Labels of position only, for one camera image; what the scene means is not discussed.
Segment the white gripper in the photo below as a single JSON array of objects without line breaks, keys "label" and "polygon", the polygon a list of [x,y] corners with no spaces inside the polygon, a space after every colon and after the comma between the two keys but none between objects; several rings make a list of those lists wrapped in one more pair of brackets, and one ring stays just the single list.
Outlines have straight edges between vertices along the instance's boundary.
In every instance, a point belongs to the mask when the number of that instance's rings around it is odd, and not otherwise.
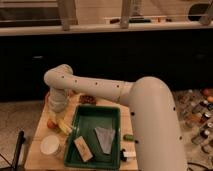
[{"label": "white gripper", "polygon": [[51,88],[49,97],[48,97],[48,105],[49,108],[56,112],[62,112],[68,105],[69,98],[66,90]]}]

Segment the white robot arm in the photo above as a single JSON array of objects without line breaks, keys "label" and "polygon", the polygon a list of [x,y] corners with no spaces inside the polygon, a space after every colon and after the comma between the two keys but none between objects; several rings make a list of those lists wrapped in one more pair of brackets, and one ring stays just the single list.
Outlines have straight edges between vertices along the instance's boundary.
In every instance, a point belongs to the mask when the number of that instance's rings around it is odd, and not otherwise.
[{"label": "white robot arm", "polygon": [[187,171],[187,159],[174,98],[160,79],[145,76],[135,82],[79,77],[68,65],[44,74],[50,95],[74,90],[127,106],[131,114],[138,169]]}]

